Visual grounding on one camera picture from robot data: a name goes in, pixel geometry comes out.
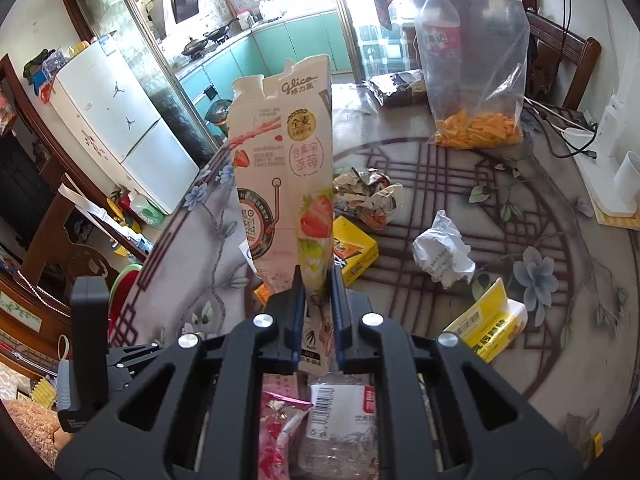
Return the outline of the person's left hand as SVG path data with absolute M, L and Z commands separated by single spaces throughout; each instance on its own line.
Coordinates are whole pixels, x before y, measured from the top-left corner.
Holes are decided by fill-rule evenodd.
M 29 445 L 53 469 L 58 453 L 74 435 L 62 429 L 55 412 L 35 402 L 6 400 L 2 404 Z

